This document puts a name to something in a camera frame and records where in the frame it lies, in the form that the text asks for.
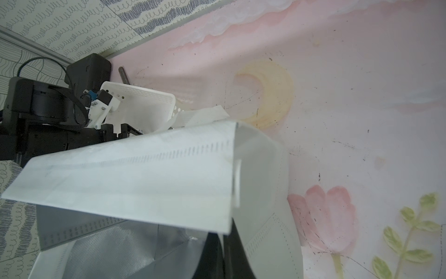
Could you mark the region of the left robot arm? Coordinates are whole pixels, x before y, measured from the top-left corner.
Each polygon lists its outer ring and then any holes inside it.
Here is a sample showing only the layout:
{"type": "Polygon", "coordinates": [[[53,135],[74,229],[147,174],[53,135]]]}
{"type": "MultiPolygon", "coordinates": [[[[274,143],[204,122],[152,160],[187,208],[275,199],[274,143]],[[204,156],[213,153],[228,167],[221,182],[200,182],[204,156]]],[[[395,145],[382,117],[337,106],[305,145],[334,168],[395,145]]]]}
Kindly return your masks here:
{"type": "Polygon", "coordinates": [[[73,90],[14,77],[1,111],[1,160],[25,167],[34,157],[141,134],[126,123],[119,133],[103,120],[88,124],[88,110],[73,90]]]}

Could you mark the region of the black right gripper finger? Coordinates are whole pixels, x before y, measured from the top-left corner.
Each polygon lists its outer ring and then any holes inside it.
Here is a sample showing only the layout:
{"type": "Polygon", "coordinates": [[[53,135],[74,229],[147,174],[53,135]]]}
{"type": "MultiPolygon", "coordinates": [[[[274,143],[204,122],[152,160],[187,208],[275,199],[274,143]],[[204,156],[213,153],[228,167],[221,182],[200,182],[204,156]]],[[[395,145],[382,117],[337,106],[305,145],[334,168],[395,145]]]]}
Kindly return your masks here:
{"type": "Polygon", "coordinates": [[[154,261],[130,276],[132,279],[254,279],[235,223],[229,235],[220,238],[208,232],[168,247],[157,246],[154,261]]]}

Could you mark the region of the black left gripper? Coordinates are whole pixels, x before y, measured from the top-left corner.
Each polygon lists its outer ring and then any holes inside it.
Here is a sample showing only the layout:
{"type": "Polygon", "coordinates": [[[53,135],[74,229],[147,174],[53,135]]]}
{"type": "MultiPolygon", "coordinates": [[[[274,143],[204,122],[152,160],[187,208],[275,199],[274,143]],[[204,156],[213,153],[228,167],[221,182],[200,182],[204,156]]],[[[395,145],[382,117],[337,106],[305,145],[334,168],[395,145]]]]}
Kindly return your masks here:
{"type": "Polygon", "coordinates": [[[99,130],[83,128],[80,131],[27,124],[7,129],[2,125],[1,160],[12,160],[20,167],[25,167],[34,157],[139,135],[141,132],[129,124],[122,124],[118,134],[114,133],[112,124],[103,124],[99,130]]]}

